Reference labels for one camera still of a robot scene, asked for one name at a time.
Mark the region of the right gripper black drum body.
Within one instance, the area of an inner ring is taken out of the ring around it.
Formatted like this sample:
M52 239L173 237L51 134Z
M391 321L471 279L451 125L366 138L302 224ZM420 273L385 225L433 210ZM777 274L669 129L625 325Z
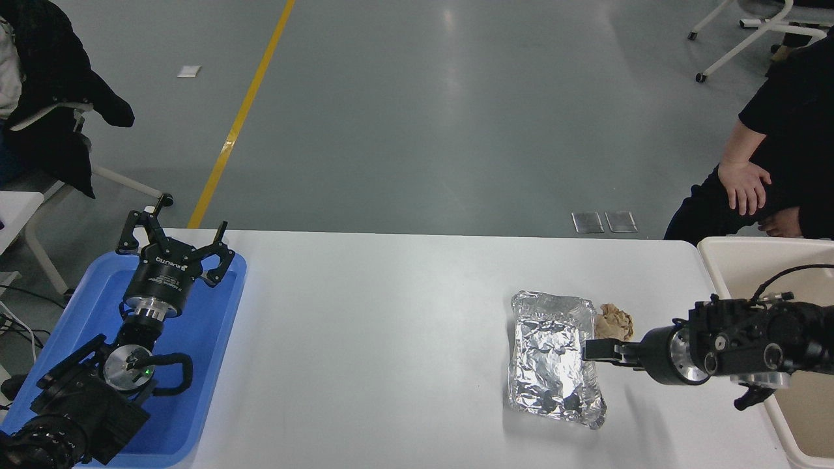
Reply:
M670 342L675 326L649 330L640 341L639 360L644 371L661 385L679 385L680 376L671 360Z

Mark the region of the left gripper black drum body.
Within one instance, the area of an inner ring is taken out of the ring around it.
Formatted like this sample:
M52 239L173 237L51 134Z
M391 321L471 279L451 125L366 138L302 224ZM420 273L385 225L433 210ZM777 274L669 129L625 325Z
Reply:
M138 300L154 298L170 309L184 309L197 276L203 272L196 251L178 240L166 247L159 243L144 246L123 302L136 308Z

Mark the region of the person's hand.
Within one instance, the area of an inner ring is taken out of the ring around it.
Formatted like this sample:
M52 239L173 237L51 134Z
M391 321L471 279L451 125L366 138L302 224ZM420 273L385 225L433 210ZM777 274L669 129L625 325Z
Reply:
M718 177L726 190L729 207L740 216L754 216L766 204L769 172L750 161L722 160Z
M784 208L765 217L759 224L758 230L769 237L775 238L803 238L800 225L800 208L793 206Z

